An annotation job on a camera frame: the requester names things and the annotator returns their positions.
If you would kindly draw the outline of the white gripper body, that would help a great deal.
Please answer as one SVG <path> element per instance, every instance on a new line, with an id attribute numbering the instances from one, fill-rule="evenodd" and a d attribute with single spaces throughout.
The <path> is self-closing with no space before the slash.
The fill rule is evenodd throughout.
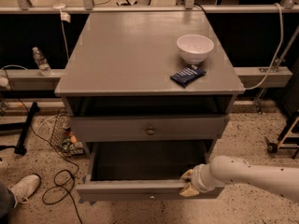
<path id="1" fill-rule="evenodd" d="M 223 187 L 223 183 L 212 175 L 209 164 L 199 164 L 192 169 L 191 183 L 200 192 Z"/>

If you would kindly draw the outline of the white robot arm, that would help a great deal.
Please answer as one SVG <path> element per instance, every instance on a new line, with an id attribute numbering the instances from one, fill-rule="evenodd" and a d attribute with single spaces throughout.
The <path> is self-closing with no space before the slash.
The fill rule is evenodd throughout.
<path id="1" fill-rule="evenodd" d="M 299 203 L 299 169 L 253 165 L 236 157 L 217 156 L 181 176 L 186 182 L 179 192 L 183 197 L 207 193 L 233 184 L 248 184 Z"/>

